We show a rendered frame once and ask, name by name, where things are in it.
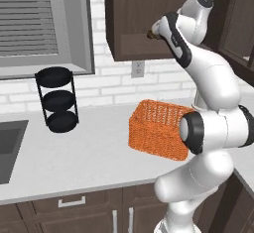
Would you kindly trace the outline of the dark wood corner lower cabinet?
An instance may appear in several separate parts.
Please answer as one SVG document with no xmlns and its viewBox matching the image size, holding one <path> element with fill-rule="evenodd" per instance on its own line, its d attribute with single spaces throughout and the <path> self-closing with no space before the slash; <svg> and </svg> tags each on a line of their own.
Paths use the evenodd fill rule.
<svg viewBox="0 0 254 233">
<path fill-rule="evenodd" d="M 201 233 L 254 233 L 254 192 L 234 171 L 195 211 Z"/>
</svg>

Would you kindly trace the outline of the dark wood cabinet door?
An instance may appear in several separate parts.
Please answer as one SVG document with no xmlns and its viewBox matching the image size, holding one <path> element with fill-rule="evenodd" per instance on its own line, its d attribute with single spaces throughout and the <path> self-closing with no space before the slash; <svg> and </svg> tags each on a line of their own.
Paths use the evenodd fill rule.
<svg viewBox="0 0 254 233">
<path fill-rule="evenodd" d="M 170 58 L 167 44 L 147 37 L 165 13 L 178 10 L 186 0 L 105 0 L 106 40 L 116 61 Z M 214 0 L 201 46 L 218 47 L 228 0 Z"/>
<path fill-rule="evenodd" d="M 123 229 L 128 233 L 129 207 L 134 208 L 133 233 L 154 233 L 156 225 L 163 219 L 168 207 L 156 196 L 152 183 L 124 187 Z"/>
<path fill-rule="evenodd" d="M 105 208 L 88 212 L 50 215 L 36 220 L 38 233 L 113 233 L 112 211 Z M 117 211 L 118 233 L 122 233 L 121 217 Z"/>
</svg>

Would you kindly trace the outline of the dark wood drawer front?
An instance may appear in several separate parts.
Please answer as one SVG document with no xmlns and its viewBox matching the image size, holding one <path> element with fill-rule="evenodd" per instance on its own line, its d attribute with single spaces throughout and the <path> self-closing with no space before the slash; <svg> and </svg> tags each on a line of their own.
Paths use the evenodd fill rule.
<svg viewBox="0 0 254 233">
<path fill-rule="evenodd" d="M 80 200 L 85 195 L 86 203 L 79 206 L 58 207 L 59 199 L 63 202 Z M 48 214 L 66 210 L 86 209 L 91 207 L 100 207 L 104 205 L 118 205 L 122 203 L 122 189 L 113 188 L 87 193 L 72 194 L 66 196 L 52 197 L 30 201 L 30 208 L 36 214 Z"/>
</svg>

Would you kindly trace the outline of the grey window blinds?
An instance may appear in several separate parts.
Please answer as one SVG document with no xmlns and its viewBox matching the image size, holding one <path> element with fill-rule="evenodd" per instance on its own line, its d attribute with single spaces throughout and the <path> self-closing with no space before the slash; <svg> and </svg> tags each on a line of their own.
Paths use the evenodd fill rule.
<svg viewBox="0 0 254 233">
<path fill-rule="evenodd" d="M 0 0 L 0 57 L 57 52 L 51 0 Z"/>
</svg>

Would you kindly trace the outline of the grey framed window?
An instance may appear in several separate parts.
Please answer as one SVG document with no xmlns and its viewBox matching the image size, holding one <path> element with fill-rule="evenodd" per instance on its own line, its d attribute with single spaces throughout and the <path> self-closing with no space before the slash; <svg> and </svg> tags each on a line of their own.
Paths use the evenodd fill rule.
<svg viewBox="0 0 254 233">
<path fill-rule="evenodd" d="M 0 79 L 28 78 L 43 68 L 63 66 L 75 74 L 94 72 L 89 0 L 51 0 L 58 52 L 0 57 Z"/>
</svg>

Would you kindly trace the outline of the orange woven basket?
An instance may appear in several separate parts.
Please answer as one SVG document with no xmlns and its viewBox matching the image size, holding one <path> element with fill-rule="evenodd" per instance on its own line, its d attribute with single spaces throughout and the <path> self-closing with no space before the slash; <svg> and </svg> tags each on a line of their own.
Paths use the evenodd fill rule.
<svg viewBox="0 0 254 233">
<path fill-rule="evenodd" d="M 180 137 L 180 121 L 190 112 L 193 109 L 183 105 L 142 100 L 129 118 L 129 147 L 173 161 L 185 161 L 189 149 Z"/>
</svg>

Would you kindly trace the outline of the dark wood corner upper cabinet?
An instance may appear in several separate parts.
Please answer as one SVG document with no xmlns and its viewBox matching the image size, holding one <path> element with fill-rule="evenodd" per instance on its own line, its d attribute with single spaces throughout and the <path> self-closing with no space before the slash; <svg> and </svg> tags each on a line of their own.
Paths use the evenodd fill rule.
<svg viewBox="0 0 254 233">
<path fill-rule="evenodd" d="M 229 1 L 218 51 L 254 87 L 254 0 Z"/>
</svg>

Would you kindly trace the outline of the dark wood lower cabinet door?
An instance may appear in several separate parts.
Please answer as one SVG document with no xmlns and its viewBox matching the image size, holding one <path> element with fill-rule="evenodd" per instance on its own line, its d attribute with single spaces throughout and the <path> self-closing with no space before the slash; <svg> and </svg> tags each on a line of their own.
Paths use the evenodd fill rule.
<svg viewBox="0 0 254 233">
<path fill-rule="evenodd" d="M 113 233 L 112 211 L 105 208 L 88 212 L 50 215 L 36 220 L 38 233 Z M 118 233 L 122 233 L 121 217 L 117 211 Z"/>
<path fill-rule="evenodd" d="M 128 233 L 129 207 L 134 208 L 133 233 L 154 233 L 156 225 L 163 219 L 168 207 L 156 196 L 152 183 L 124 187 L 123 229 Z"/>
</svg>

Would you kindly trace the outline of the dark wood upper cabinet door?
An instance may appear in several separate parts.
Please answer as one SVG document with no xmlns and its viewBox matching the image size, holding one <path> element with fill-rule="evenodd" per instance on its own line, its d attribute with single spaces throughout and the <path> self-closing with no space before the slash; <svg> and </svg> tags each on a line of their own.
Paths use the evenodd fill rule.
<svg viewBox="0 0 254 233">
<path fill-rule="evenodd" d="M 147 37 L 165 13 L 178 10 L 186 0 L 105 0 L 106 40 L 116 61 L 170 58 L 167 44 Z M 201 46 L 218 47 L 228 0 L 214 0 Z"/>
</svg>

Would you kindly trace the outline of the dark wood lower cabinet panel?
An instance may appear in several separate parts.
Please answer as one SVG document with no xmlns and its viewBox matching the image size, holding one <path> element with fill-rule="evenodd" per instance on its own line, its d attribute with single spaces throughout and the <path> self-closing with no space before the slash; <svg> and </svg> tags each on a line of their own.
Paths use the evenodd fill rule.
<svg viewBox="0 0 254 233">
<path fill-rule="evenodd" d="M 0 233 L 38 233 L 27 202 L 0 205 Z"/>
</svg>

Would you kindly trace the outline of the dark wood corner cabinet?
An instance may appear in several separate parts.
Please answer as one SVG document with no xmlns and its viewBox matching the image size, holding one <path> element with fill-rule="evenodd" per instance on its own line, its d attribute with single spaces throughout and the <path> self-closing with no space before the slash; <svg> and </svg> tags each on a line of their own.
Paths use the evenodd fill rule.
<svg viewBox="0 0 254 233">
<path fill-rule="evenodd" d="M 218 51 L 254 87 L 254 0 L 229 1 Z"/>
<path fill-rule="evenodd" d="M 234 171 L 195 211 L 201 233 L 254 233 L 254 192 Z"/>
</svg>

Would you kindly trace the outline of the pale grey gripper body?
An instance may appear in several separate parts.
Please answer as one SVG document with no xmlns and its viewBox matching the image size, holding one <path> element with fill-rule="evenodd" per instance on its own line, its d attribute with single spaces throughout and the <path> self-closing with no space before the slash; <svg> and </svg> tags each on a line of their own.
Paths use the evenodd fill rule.
<svg viewBox="0 0 254 233">
<path fill-rule="evenodd" d="M 152 35 L 154 38 L 160 40 L 165 33 L 165 23 L 164 23 L 164 19 L 160 19 L 158 21 L 156 21 L 151 28 L 152 31 Z"/>
</svg>

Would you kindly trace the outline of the white wall outlet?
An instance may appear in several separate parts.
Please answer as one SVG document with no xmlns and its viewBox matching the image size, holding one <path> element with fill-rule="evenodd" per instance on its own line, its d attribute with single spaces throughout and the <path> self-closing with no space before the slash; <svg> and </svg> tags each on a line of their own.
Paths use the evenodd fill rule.
<svg viewBox="0 0 254 233">
<path fill-rule="evenodd" d="M 143 77 L 145 73 L 145 62 L 143 60 L 133 60 L 131 67 L 131 77 Z"/>
</svg>

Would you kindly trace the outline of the black three-tier stand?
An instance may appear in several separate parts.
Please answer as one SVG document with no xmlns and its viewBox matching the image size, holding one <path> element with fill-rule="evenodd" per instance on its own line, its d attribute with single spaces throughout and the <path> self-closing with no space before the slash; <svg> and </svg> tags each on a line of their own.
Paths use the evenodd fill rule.
<svg viewBox="0 0 254 233">
<path fill-rule="evenodd" d="M 54 133 L 73 130 L 79 122 L 72 72 L 63 66 L 35 74 L 46 126 Z"/>
</svg>

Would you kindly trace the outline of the dark grey sink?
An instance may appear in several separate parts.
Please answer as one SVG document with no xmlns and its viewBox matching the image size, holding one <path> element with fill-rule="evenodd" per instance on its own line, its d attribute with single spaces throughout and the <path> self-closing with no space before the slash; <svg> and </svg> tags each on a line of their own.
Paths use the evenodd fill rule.
<svg viewBox="0 0 254 233">
<path fill-rule="evenodd" d="M 0 184 L 10 181 L 27 125 L 28 120 L 0 123 Z"/>
</svg>

